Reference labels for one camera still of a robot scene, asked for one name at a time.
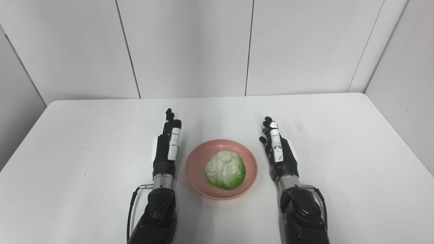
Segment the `white wall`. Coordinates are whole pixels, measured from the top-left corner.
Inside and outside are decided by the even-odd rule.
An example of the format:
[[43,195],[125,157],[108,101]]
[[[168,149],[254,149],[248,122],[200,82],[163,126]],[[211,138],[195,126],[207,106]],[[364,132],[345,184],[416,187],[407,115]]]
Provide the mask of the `white wall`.
[[0,27],[0,170],[44,109]]
[[[247,95],[347,92],[382,7],[402,10],[389,1],[255,1]],[[372,46],[384,48],[396,19],[380,21]]]
[[118,0],[142,97],[243,96],[252,0]]
[[434,175],[433,10],[410,0],[366,94]]
[[405,1],[0,0],[0,21],[47,103],[138,98],[117,2],[144,98],[362,92]]
[[0,23],[47,104],[138,98],[114,0],[0,0]]

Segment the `robotic arm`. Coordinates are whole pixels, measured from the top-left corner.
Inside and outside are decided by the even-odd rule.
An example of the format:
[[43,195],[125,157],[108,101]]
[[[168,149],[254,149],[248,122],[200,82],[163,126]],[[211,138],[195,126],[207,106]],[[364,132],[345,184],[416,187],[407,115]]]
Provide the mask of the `robotic arm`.
[[[157,152],[152,172],[153,190],[148,194],[148,205],[145,213],[138,221],[131,237],[129,237],[129,224],[127,225],[128,244],[170,244],[172,243],[177,215],[175,211],[175,159],[178,155],[179,136],[181,133],[181,120],[174,119],[172,109],[166,111],[166,122],[163,133],[159,135]],[[131,199],[128,223],[131,219],[132,206],[140,188],[150,188],[150,185],[141,185],[133,193]]]
[[[301,185],[297,161],[289,143],[279,133],[277,123],[265,117],[259,140],[271,164],[270,176],[282,190],[280,211],[283,214],[285,238],[288,244],[329,244],[327,210],[319,189]],[[314,193],[320,198],[316,201]]]

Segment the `pink bowl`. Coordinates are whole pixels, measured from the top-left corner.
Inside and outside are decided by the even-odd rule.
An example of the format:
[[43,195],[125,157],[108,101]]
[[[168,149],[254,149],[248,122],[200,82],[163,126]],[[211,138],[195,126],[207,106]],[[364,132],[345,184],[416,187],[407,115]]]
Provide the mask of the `pink bowl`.
[[[238,153],[246,166],[243,183],[231,191],[212,186],[205,178],[205,166],[212,156],[222,150]],[[245,146],[234,141],[218,139],[204,142],[191,151],[185,163],[185,174],[190,185],[200,194],[211,199],[232,199],[241,196],[252,187],[258,175],[258,164]]]

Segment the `cabbage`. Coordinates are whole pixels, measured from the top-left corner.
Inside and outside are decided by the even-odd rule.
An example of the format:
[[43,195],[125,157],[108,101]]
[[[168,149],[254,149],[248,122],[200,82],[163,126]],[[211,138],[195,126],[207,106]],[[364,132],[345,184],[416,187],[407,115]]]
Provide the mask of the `cabbage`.
[[237,153],[220,151],[207,163],[205,177],[213,186],[233,190],[243,183],[246,167]]

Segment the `silver metal cylinder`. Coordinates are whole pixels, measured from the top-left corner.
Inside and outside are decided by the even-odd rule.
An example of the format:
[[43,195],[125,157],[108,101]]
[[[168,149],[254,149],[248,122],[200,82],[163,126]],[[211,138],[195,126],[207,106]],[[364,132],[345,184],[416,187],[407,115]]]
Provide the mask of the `silver metal cylinder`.
[[294,186],[301,186],[300,179],[297,175],[284,175],[280,177],[277,182],[282,191]]
[[144,184],[138,186],[139,189],[152,189],[154,186],[152,184]]
[[169,188],[173,190],[173,176],[171,174],[160,173],[154,176],[153,185],[156,188]]

